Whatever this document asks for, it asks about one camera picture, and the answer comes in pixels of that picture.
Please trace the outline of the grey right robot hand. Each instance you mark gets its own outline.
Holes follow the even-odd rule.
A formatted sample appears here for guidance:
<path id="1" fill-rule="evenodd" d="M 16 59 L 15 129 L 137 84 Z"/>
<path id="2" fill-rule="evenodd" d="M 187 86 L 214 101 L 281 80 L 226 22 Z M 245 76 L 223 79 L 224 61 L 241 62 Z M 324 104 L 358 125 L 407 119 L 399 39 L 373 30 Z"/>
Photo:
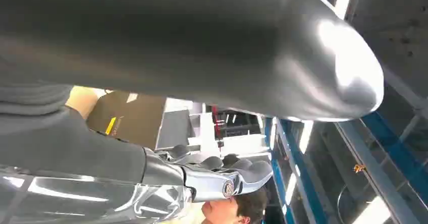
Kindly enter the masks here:
<path id="1" fill-rule="evenodd" d="M 73 86 L 343 122 L 384 76 L 327 0 L 1 0 L 1 223 L 160 223 L 260 189 L 269 163 L 170 162 L 89 129 Z"/>

